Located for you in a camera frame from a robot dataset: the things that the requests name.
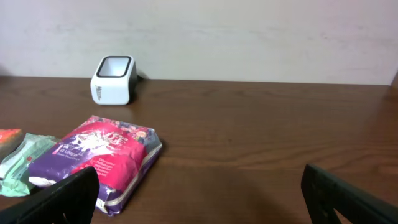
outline white wall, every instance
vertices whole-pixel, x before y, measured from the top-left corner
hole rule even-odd
[[[0,67],[91,77],[131,54],[149,78],[389,84],[397,0],[0,0]]]

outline packaging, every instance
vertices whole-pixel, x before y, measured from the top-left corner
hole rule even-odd
[[[19,147],[0,164],[3,178],[0,182],[0,194],[8,197],[29,195],[34,185],[29,182],[28,165],[55,143],[53,136],[27,133]]]
[[[0,161],[15,150],[24,139],[20,129],[0,129]]]
[[[151,128],[92,116],[29,166],[29,182],[45,187],[93,166],[100,182],[96,206],[115,215],[161,147]]]

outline pink label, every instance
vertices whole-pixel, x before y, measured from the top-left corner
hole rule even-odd
[[[127,132],[112,124],[94,122],[74,130],[52,154],[81,160],[72,174],[93,166],[102,184],[123,191],[137,175],[146,152]]]
[[[76,167],[72,174],[88,166],[95,168],[100,183],[121,191],[125,191],[139,170],[129,156],[116,154],[95,156]]]

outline wooden table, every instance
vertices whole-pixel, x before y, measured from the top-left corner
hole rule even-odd
[[[93,223],[310,223],[314,163],[398,205],[398,92],[388,86],[149,80],[127,106],[84,78],[0,78],[0,128],[63,137],[91,115],[152,127],[165,151],[116,217]],[[23,198],[0,197],[0,209]]]

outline white device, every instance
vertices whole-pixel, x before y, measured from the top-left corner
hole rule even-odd
[[[110,55],[101,60],[91,79],[91,95],[99,105],[125,105],[137,82],[136,63],[132,56]]]

